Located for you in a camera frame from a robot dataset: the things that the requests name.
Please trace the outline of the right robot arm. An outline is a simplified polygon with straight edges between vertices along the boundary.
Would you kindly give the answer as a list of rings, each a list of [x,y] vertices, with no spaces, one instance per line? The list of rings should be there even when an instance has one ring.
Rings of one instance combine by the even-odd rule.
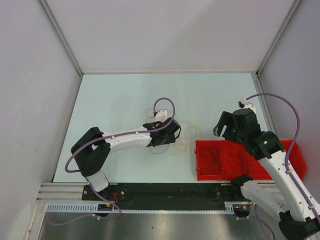
[[[231,196],[255,202],[272,216],[288,240],[306,240],[320,231],[320,204],[306,189],[279,138],[262,131],[256,113],[242,108],[233,113],[223,111],[213,134],[241,144],[245,151],[268,172],[282,198],[262,188],[252,177],[243,174],[232,180]]]

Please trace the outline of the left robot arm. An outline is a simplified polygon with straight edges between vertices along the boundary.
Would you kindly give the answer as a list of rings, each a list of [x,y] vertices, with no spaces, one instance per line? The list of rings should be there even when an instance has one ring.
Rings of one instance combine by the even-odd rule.
[[[102,167],[110,154],[131,148],[169,145],[180,136],[181,125],[169,117],[164,122],[145,123],[128,132],[104,134],[98,127],[90,128],[71,148],[66,166],[75,160],[77,172],[89,182],[100,200],[110,196],[111,188]]]

